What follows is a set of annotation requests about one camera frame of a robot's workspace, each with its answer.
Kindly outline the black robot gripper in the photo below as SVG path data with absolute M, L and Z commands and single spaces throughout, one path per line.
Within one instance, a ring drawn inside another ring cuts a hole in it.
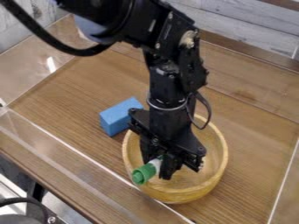
M 197 172 L 207 150 L 192 133 L 195 100 L 172 108 L 131 108 L 129 129 L 140 137 L 143 161 L 161 158 L 159 178 L 169 180 L 185 165 Z

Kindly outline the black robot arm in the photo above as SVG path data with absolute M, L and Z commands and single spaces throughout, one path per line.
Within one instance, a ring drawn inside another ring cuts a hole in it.
M 207 149 L 192 134 L 195 106 L 209 106 L 199 89 L 209 71 L 200 56 L 200 31 L 195 21 L 163 0 L 52 0 L 71 13 L 95 46 L 77 49 L 60 42 L 15 0 L 0 0 L 24 27 L 59 51 L 88 57 L 125 42 L 143 50 L 149 72 L 148 110 L 128 110 L 129 129 L 140 136 L 144 163 L 159 161 L 160 179 L 185 166 L 203 167 Z

